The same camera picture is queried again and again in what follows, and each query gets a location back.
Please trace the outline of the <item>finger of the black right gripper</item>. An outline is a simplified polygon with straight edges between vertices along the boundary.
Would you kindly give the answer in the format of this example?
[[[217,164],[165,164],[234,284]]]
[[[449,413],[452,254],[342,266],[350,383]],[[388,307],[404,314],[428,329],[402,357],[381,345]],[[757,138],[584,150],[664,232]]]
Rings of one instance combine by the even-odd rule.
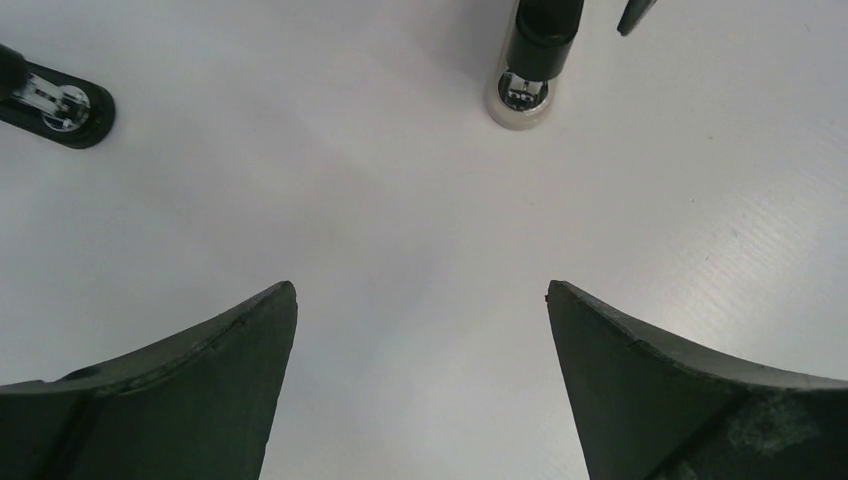
[[[628,0],[624,8],[617,31],[622,37],[630,35],[657,0]]]

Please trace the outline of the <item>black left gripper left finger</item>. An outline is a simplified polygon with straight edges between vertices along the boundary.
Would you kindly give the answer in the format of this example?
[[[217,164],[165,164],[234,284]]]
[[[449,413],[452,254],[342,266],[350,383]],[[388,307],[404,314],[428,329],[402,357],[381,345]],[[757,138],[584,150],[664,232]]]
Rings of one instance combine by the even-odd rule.
[[[5,479],[256,479],[298,317],[276,283],[55,381],[1,389]]]

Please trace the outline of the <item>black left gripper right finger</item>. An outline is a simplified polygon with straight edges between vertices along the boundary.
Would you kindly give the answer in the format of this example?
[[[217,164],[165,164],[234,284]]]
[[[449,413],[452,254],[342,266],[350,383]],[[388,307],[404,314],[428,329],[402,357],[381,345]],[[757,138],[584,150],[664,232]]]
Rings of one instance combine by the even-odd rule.
[[[593,479],[843,479],[847,384],[734,357],[565,281],[553,340]]]

